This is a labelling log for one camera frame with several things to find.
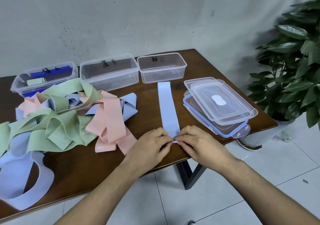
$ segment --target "floor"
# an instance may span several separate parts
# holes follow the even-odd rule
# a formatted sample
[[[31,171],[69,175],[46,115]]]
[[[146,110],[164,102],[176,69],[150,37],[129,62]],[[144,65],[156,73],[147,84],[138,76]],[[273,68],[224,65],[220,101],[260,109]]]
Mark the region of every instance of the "floor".
[[[270,140],[258,151],[226,145],[237,158],[320,218],[320,133],[306,128],[305,116],[292,126],[292,142]],[[189,160],[191,169],[197,165]],[[84,196],[7,221],[5,225],[51,225]],[[261,224],[238,192],[219,174],[206,170],[185,191],[176,166],[140,178],[121,200],[108,225]]]

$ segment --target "right hand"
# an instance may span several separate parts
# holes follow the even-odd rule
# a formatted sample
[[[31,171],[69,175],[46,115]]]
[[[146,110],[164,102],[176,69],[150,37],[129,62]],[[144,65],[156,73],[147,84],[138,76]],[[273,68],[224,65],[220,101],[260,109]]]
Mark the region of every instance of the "right hand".
[[[220,142],[197,126],[186,126],[174,140],[193,160],[219,174],[238,160]]]

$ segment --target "wooden table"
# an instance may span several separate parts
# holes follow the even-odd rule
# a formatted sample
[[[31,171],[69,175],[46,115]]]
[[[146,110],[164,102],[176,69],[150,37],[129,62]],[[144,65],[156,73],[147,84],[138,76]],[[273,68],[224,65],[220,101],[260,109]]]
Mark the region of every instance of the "wooden table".
[[[266,130],[277,126],[277,124],[254,102],[252,102],[244,93],[242,93],[233,83],[231,83],[222,73],[211,65],[195,49],[177,51],[181,54],[187,63],[183,79],[171,81],[172,96],[179,120],[180,128],[187,125],[195,125],[210,133],[215,139],[223,145],[233,141],[233,138],[222,138],[213,134],[210,130],[200,124],[183,106],[183,94],[186,87],[183,81],[201,77],[214,77],[224,80],[230,87],[237,91],[252,106],[258,109],[258,115],[249,120],[251,127],[250,133]],[[0,123],[5,121],[15,121],[15,107],[17,107],[23,98],[17,93],[10,91],[12,77],[0,78],[0,86],[6,101],[0,102]],[[137,95],[138,113],[126,121],[126,126],[135,136],[140,138],[145,132],[162,127],[160,107],[158,101],[157,83],[144,84],[141,79],[138,84],[111,91],[117,96],[123,96],[128,93]],[[76,146],[75,148],[62,153],[46,153],[44,164],[54,172],[54,182],[47,194],[34,206],[44,206],[67,197],[94,189],[98,186],[123,160],[124,155],[117,149],[112,152],[95,153],[94,146],[96,140],[88,146]],[[170,153],[153,170],[154,172],[163,169],[174,163],[187,160],[189,156],[178,145],[171,147]],[[26,190],[29,190],[38,177],[37,166],[34,165],[27,183]],[[0,219],[16,215],[24,211],[17,211],[6,203],[0,201]]]

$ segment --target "potted plant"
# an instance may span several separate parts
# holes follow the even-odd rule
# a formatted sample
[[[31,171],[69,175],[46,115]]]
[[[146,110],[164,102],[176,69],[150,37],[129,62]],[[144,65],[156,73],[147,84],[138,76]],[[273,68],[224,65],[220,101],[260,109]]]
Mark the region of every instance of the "potted plant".
[[[275,26],[278,38],[257,48],[264,51],[256,61],[270,70],[250,73],[257,80],[247,89],[278,124],[291,123],[306,112],[308,127],[320,128],[320,0],[292,7]]]

